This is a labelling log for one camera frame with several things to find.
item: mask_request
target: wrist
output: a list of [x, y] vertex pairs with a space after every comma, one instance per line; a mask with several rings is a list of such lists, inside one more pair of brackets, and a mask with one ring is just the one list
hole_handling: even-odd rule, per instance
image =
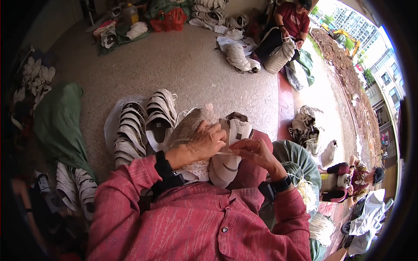
[[180, 144], [176, 148], [167, 151], [165, 155], [173, 170], [178, 170], [182, 166], [195, 161], [194, 154], [188, 144]]
[[282, 180], [288, 176], [285, 168], [283, 168], [278, 160], [276, 160], [271, 167], [268, 167], [267, 171], [270, 174], [272, 182]]

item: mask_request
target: excavator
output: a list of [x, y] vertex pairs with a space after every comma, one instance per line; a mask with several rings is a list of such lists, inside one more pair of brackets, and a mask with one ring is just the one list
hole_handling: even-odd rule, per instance
[[337, 42], [342, 43], [345, 40], [345, 37], [341, 37], [342, 35], [346, 36], [349, 40], [351, 40], [354, 43], [354, 49], [353, 49], [353, 54], [350, 55], [350, 51], [348, 49], [345, 49], [345, 54], [347, 55], [347, 57], [352, 60], [354, 55], [356, 55], [357, 51], [359, 50], [360, 47], [360, 40], [355, 39], [354, 37], [352, 37], [349, 33], [347, 33], [346, 31], [340, 29], [340, 30], [335, 30], [333, 32], [328, 31], [328, 34]]

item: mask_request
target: red plastic bag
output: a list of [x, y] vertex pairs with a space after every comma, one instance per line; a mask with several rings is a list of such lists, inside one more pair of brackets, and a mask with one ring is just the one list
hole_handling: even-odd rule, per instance
[[165, 16], [164, 13], [160, 10], [158, 12], [158, 16], [156, 16], [153, 20], [150, 20], [151, 26], [158, 33], [164, 30], [164, 25], [163, 25], [164, 20], [160, 20], [160, 17], [164, 19], [164, 16]]
[[161, 32], [162, 30], [169, 32], [171, 30], [181, 31], [183, 30], [184, 22], [186, 21], [187, 16], [183, 12], [183, 9], [180, 7], [173, 8], [167, 14], [164, 14], [161, 10], [158, 13], [158, 16], [151, 20], [151, 26], [155, 31]]

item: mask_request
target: patterned shirt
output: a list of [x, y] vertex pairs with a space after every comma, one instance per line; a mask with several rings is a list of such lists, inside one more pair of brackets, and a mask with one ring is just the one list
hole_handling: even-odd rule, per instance
[[364, 198], [369, 192], [368, 187], [356, 189], [356, 187], [367, 185], [367, 183], [364, 181], [364, 178], [367, 176], [368, 173], [357, 173], [357, 172], [364, 172], [364, 171], [368, 172], [369, 170], [367, 170], [366, 164], [362, 162], [361, 160], [359, 160], [359, 162], [356, 164], [353, 179], [352, 179], [352, 185], [354, 187], [354, 192], [353, 192], [354, 203], [357, 203], [359, 200]]
[[111, 172], [96, 191], [87, 260], [310, 260], [309, 214], [297, 189], [274, 203], [270, 232], [257, 188], [207, 182], [170, 189], [140, 215], [141, 190], [161, 181], [155, 157]]

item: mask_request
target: sky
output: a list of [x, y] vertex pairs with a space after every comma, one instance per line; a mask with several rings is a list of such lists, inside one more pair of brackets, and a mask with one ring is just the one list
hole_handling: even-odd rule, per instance
[[[337, 0], [320, 0], [317, 6], [319, 10], [321, 10], [324, 14], [332, 15], [332, 13], [337, 8], [337, 4], [340, 4]], [[379, 38], [369, 47], [365, 53], [367, 56], [367, 58], [364, 59], [364, 65], [366, 68], [372, 66], [377, 60], [379, 60], [382, 54], [386, 51], [386, 48], [393, 48], [392, 43], [390, 42], [390, 39], [383, 26], [378, 28], [378, 32], [380, 33]]]

